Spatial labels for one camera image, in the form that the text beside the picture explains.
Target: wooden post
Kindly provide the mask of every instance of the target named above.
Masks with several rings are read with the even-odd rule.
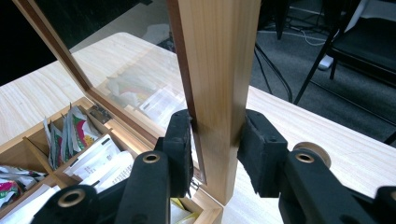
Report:
[[[183,86],[197,121],[204,189],[222,204],[233,196],[260,2],[168,0]]]

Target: clamp screw hole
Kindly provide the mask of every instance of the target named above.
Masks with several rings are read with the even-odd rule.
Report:
[[[306,162],[306,163],[312,163],[314,162],[314,158],[311,157],[310,155],[304,154],[304,153],[299,153],[296,155],[296,159],[298,161]]]

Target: wooden frame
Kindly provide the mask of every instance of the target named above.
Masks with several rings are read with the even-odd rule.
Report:
[[[148,131],[149,127],[137,125],[92,89],[35,1],[13,1],[87,95],[153,147],[158,136]],[[168,0],[168,6],[185,95],[195,120],[194,137],[202,151],[203,189],[226,204],[233,195],[236,150],[245,120],[260,1]]]

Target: light wood tabletop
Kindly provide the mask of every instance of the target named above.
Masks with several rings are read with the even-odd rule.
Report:
[[[102,63],[96,49],[101,44],[137,41],[127,34],[116,34],[76,52],[81,60],[94,61],[96,71]],[[159,49],[150,45],[136,48],[152,55]],[[169,52],[164,58],[171,69],[166,70],[168,81],[175,82],[179,73],[177,59]],[[111,56],[102,57],[108,60]],[[87,73],[95,78],[94,86],[100,84],[107,76]],[[41,122],[44,117],[55,114],[70,102],[84,96],[78,85],[67,74],[60,63],[51,63],[31,74],[21,77],[0,87],[0,144],[4,144],[18,134]],[[297,143],[312,142],[323,147],[332,158],[331,171],[347,187],[374,197],[376,189],[384,185],[396,185],[396,149],[384,145],[372,138],[356,133],[324,119],[298,106],[280,100],[263,91],[249,87],[247,108],[264,114],[289,142],[289,149]],[[277,199],[261,199],[254,194],[250,180],[242,164],[238,164],[233,197],[224,208],[223,223],[281,223]]]

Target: glass panel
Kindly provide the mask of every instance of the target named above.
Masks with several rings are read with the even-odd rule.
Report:
[[[164,136],[187,108],[166,0],[35,2],[92,86]]]

